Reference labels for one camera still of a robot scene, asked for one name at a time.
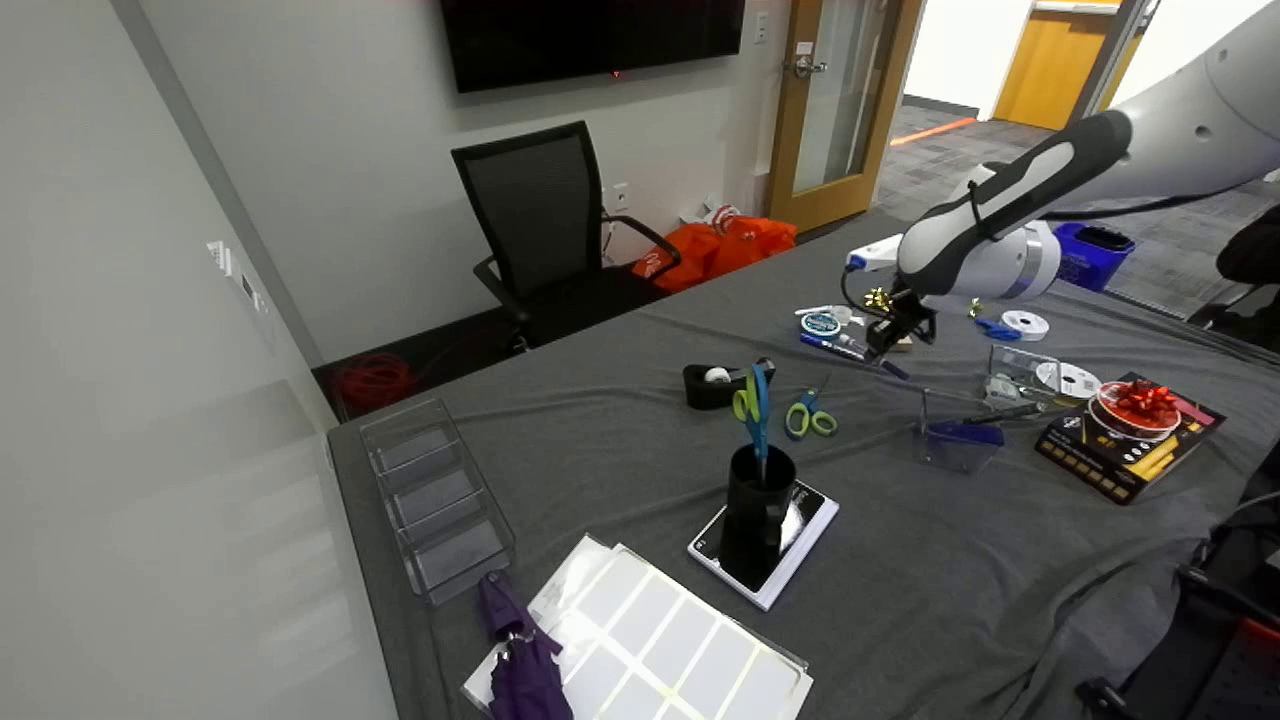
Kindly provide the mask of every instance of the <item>red bag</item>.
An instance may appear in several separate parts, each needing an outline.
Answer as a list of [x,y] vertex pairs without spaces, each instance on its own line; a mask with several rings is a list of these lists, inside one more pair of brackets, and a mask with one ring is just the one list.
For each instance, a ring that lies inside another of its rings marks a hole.
[[766,256],[796,248],[796,224],[780,224],[767,217],[721,217],[715,224],[674,228],[669,245],[679,253],[677,270],[652,277],[669,261],[660,248],[652,248],[634,265],[634,274],[640,279],[652,279],[665,291],[685,291],[712,277],[723,277]]
[[796,248],[796,224],[772,217],[723,217],[715,228],[721,253],[712,256],[708,277],[723,277],[766,256]]

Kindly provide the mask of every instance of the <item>roll of tape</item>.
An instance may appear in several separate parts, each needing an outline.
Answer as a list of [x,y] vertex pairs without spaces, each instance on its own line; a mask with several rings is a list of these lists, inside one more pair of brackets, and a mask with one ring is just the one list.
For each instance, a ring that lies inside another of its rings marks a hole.
[[1047,321],[1037,315],[1037,314],[1009,308],[1009,314],[999,314],[999,326],[1016,329],[1020,339],[1045,339],[1047,336]]
[[1093,402],[1105,383],[1082,365],[1037,365],[1037,381],[1059,397]]
[[831,314],[804,314],[804,315],[801,315],[801,329],[804,329],[808,336],[840,336],[840,334],[845,334]]
[[732,383],[732,371],[715,365],[703,371],[703,383]]

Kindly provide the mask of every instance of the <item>scissors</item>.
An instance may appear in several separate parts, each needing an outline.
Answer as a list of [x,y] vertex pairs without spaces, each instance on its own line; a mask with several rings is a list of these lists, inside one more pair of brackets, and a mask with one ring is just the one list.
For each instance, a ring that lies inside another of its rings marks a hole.
[[831,436],[836,415],[815,408],[821,390],[804,390],[796,405],[789,405],[789,436],[801,441],[808,432]]
[[732,392],[732,415],[747,427],[759,467],[767,461],[767,378],[758,365]]

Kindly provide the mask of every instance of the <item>black cup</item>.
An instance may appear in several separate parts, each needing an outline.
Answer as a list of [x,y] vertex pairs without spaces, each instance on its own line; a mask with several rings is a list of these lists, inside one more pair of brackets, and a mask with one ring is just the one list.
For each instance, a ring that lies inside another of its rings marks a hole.
[[721,568],[747,590],[759,590],[783,557],[794,485],[796,463],[789,451],[767,450],[766,475],[752,445],[732,451]]

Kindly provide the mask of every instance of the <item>purple cloth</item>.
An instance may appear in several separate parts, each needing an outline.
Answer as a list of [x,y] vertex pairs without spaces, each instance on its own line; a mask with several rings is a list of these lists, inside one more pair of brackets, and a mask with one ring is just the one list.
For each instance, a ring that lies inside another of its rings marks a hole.
[[492,720],[572,720],[559,686],[559,644],[537,630],[525,600],[510,590],[503,577],[486,577],[480,608],[490,633],[503,642],[500,659],[492,670]]

